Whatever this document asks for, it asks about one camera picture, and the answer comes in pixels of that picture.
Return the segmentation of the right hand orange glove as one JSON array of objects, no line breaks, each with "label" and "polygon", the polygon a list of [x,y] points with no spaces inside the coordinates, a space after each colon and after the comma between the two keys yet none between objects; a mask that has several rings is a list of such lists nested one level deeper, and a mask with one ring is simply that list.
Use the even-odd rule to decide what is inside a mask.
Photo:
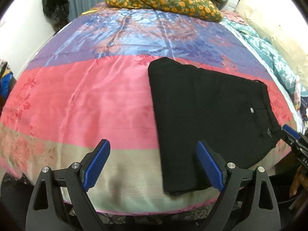
[{"label": "right hand orange glove", "polygon": [[308,178],[307,178],[307,170],[301,165],[294,176],[292,185],[290,187],[289,196],[295,196],[297,193],[297,190],[300,186],[302,186],[304,189],[307,189],[308,184]]}]

